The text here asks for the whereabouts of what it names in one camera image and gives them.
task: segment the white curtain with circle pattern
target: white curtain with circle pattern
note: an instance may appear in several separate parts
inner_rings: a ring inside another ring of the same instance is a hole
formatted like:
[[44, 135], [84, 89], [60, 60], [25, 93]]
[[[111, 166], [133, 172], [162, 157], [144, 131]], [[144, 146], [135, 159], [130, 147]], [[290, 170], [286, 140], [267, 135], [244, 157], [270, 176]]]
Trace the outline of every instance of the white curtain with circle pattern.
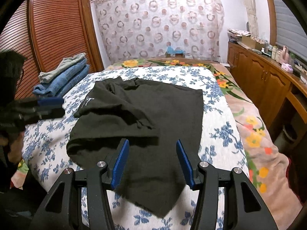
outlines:
[[168, 46], [217, 60], [221, 0], [92, 0], [111, 63], [163, 56]]

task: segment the blue gripper pad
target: blue gripper pad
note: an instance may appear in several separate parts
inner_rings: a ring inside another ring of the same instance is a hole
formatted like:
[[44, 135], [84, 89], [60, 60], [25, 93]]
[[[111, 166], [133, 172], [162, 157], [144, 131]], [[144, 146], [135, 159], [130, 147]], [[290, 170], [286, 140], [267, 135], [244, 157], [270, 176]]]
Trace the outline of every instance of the blue gripper pad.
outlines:
[[112, 180], [110, 183], [111, 189], [114, 190], [120, 183], [122, 179], [122, 174], [129, 155], [129, 141], [126, 140], [122, 146], [121, 151], [119, 152], [118, 158], [114, 164], [112, 172]]
[[183, 176], [185, 177], [185, 183], [190, 187], [190, 189], [193, 189], [195, 186], [193, 179], [193, 168], [190, 164], [187, 154], [185, 153], [184, 148], [182, 147], [180, 140], [178, 140], [176, 143], [176, 153], [180, 162]]
[[64, 99], [56, 97], [46, 97], [37, 101], [38, 106], [51, 106], [51, 105], [62, 105]]

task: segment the wooden louvered door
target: wooden louvered door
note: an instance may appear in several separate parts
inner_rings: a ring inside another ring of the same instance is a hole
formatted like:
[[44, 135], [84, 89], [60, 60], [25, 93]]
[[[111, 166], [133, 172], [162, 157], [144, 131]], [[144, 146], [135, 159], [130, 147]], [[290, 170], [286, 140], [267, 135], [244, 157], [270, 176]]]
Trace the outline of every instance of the wooden louvered door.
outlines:
[[33, 86], [39, 83], [39, 69], [33, 57], [27, 26], [27, 0], [17, 9], [0, 35], [0, 51], [15, 50], [27, 58], [24, 62], [24, 76], [16, 98], [32, 95]]
[[30, 0], [30, 6], [31, 35], [41, 69], [51, 71], [64, 57], [85, 52], [90, 72], [96, 72], [81, 0]]

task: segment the bed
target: bed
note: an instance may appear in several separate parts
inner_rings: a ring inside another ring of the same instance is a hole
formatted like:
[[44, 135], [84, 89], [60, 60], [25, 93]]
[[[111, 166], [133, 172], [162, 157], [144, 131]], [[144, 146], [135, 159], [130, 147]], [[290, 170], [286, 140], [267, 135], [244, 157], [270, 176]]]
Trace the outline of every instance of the bed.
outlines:
[[[73, 113], [93, 88], [96, 80], [121, 76], [139, 77], [202, 89], [204, 97], [203, 132], [199, 157], [216, 168], [241, 167], [257, 188], [279, 229], [286, 229], [302, 208], [286, 178], [289, 161], [278, 153], [257, 108], [236, 85], [228, 70], [218, 63], [183, 58], [128, 60], [89, 74], [65, 99], [66, 115], [58, 120], [40, 121], [25, 132], [23, 158], [32, 174], [48, 191], [66, 167], [80, 170], [66, 153], [69, 134], [77, 119]], [[146, 209], [108, 191], [116, 229], [190, 229], [197, 191], [188, 186], [174, 208], [157, 218]], [[83, 223], [88, 225], [86, 189], [82, 192]], [[219, 190], [216, 229], [223, 229], [224, 190]]]

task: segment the metal screw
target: metal screw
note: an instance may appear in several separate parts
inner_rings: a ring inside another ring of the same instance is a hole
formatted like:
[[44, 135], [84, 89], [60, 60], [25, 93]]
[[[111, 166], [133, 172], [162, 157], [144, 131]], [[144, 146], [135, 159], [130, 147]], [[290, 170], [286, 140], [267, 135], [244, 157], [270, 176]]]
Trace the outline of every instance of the metal screw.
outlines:
[[209, 166], [209, 163], [202, 161], [199, 163], [199, 165], [202, 166], [203, 168], [206, 168]]
[[234, 168], [233, 171], [237, 174], [241, 174], [242, 173], [242, 169], [240, 168]]
[[105, 165], [106, 165], [106, 163], [104, 161], [99, 161], [97, 163], [97, 166], [100, 167], [100, 168], [104, 167]]
[[68, 175], [68, 174], [70, 174], [71, 172], [73, 172], [74, 170], [72, 169], [72, 168], [66, 168], [66, 169], [64, 169], [64, 173], [66, 174], [66, 175]]

